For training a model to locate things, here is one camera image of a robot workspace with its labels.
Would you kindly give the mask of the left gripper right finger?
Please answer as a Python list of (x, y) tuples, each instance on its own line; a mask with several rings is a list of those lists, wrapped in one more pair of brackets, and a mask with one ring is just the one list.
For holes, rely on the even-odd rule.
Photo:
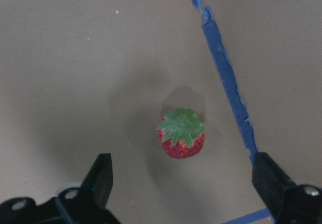
[(265, 152), (254, 155), (252, 184), (274, 223), (321, 223), (321, 188), (295, 183)]

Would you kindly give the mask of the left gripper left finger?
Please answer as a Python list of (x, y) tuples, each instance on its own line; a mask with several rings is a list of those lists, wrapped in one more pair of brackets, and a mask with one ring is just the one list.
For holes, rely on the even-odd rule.
[(1, 203), (1, 223), (119, 223), (106, 209), (113, 187), (111, 154), (99, 154), (78, 187), (37, 205), (30, 197)]

